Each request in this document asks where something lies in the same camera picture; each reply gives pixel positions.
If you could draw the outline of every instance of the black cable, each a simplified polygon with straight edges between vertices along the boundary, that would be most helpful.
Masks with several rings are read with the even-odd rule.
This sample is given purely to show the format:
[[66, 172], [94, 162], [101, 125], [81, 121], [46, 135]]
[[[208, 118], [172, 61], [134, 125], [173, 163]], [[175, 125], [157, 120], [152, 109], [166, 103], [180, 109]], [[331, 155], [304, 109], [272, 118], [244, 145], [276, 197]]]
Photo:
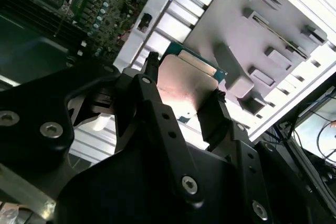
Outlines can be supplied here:
[[308, 110], [308, 112], [313, 113], [313, 114], [315, 114], [315, 115], [321, 117], [322, 119], [324, 119], [324, 120], [326, 120], [326, 121], [328, 121], [328, 122], [331, 122], [331, 123], [334, 122], [334, 121], [331, 121], [331, 120], [329, 120], [329, 119], [326, 119], [324, 116], [321, 116], [320, 114], [318, 114], [318, 113], [316, 113], [316, 112], [314, 112], [314, 111]]
[[5, 204], [6, 204], [6, 202], [1, 202], [1, 204], [0, 204], [0, 211], [4, 208]]
[[329, 158], [332, 154], [336, 152], [336, 149], [334, 149], [330, 154], [327, 155], [327, 158]]
[[34, 215], [34, 212], [31, 212], [24, 224], [28, 224], [30, 222], [31, 218], [33, 217], [33, 215]]
[[268, 141], [269, 141], [270, 143], [273, 143], [273, 141], [272, 141], [270, 135], [268, 135]]
[[331, 121], [331, 122], [327, 123], [325, 126], [322, 127], [322, 129], [320, 130], [319, 134], [317, 135], [316, 145], [317, 145], [317, 149], [319, 150], [319, 152], [321, 153], [321, 155], [324, 157], [325, 160], [329, 160], [329, 161], [331, 161], [331, 162], [333, 162], [333, 163], [336, 163], [336, 161], [330, 159], [328, 156], [325, 156], [325, 155], [322, 153], [321, 149], [320, 149], [320, 135], [321, 135], [321, 133], [324, 131], [324, 129], [325, 129], [326, 127], [328, 127], [328, 126], [329, 126], [331, 123], [333, 123], [333, 122], [334, 122], [334, 121]]
[[270, 142], [270, 141], [266, 140], [264, 137], [263, 137], [262, 139], [263, 139], [263, 140], [261, 140], [261, 141], [266, 142], [266, 143], [269, 143], [269, 144], [282, 145], [282, 144], [280, 144], [280, 143]]
[[303, 146], [302, 146], [302, 142], [301, 142], [300, 136], [299, 136], [299, 134], [297, 133], [296, 130], [294, 130], [294, 134], [293, 134], [293, 136], [294, 136], [294, 140], [296, 141], [295, 134], [297, 134], [299, 143], [300, 143], [300, 145], [301, 145], [301, 148], [303, 149]]
[[278, 142], [281, 142], [281, 139], [276, 137], [274, 134], [270, 133], [269, 131], [265, 131], [265, 133], [268, 135], [268, 136], [271, 136], [272, 138], [274, 138], [276, 141]]
[[271, 127], [271, 129], [272, 129], [272, 134], [275, 135], [276, 133], [274, 132], [273, 126]]

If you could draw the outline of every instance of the black plastic part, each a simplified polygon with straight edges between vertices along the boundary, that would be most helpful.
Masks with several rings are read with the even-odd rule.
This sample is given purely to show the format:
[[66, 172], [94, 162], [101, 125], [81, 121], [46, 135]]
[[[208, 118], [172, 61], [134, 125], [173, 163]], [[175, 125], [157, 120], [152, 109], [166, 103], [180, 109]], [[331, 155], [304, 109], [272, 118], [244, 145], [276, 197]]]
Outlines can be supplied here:
[[54, 224], [237, 223], [240, 189], [232, 165], [188, 146], [202, 176], [204, 204], [186, 211], [170, 191], [162, 155], [139, 133], [124, 151], [76, 176], [58, 198]]
[[197, 193], [191, 195], [182, 187], [182, 177], [187, 175], [198, 181], [198, 173], [188, 152], [185, 140], [171, 107], [162, 104], [156, 83], [144, 74], [138, 74], [130, 85], [137, 107], [137, 113], [126, 129], [126, 134], [117, 141], [124, 148], [132, 145], [134, 134], [141, 127], [144, 133], [138, 133], [143, 141], [148, 141], [161, 154], [164, 169], [171, 181], [173, 193], [186, 207], [199, 208], [203, 204], [202, 185]]
[[265, 106], [265, 104], [258, 102], [253, 97], [239, 99], [238, 102], [243, 110], [247, 110], [253, 115], [256, 115]]
[[13, 86], [4, 82], [4, 81], [0, 81], [0, 92], [1, 91], [5, 91], [7, 89], [11, 89]]
[[144, 73], [150, 78], [152, 78], [152, 80], [154, 80], [155, 83], [157, 83], [157, 79], [159, 76], [159, 65], [160, 65], [159, 53], [150, 52], [144, 64], [145, 68]]
[[[112, 69], [113, 73], [90, 62], [1, 92], [0, 110], [13, 111], [20, 119], [13, 126], [0, 126], [0, 161], [34, 169], [57, 165], [73, 142], [72, 122], [85, 101], [83, 93], [98, 84], [113, 83], [119, 71]], [[79, 95], [80, 99], [70, 102]], [[46, 122], [60, 124], [62, 135], [57, 139], [42, 136], [40, 127]]]
[[152, 21], [152, 18], [153, 18], [152, 15], [145, 13], [138, 25], [138, 30], [145, 33], [147, 28], [149, 27], [150, 22]]
[[259, 142], [255, 150], [268, 185], [270, 206], [279, 223], [334, 223], [316, 197], [306, 189], [306, 184], [271, 144]]
[[[208, 151], [226, 158], [236, 168], [238, 184], [241, 187], [242, 214], [252, 223], [272, 223], [265, 182], [262, 175], [258, 153], [248, 139], [241, 124], [233, 122], [228, 115], [218, 92], [214, 92], [197, 113], [202, 135], [210, 143]], [[253, 209], [253, 202], [258, 202], [267, 213], [261, 219]]]

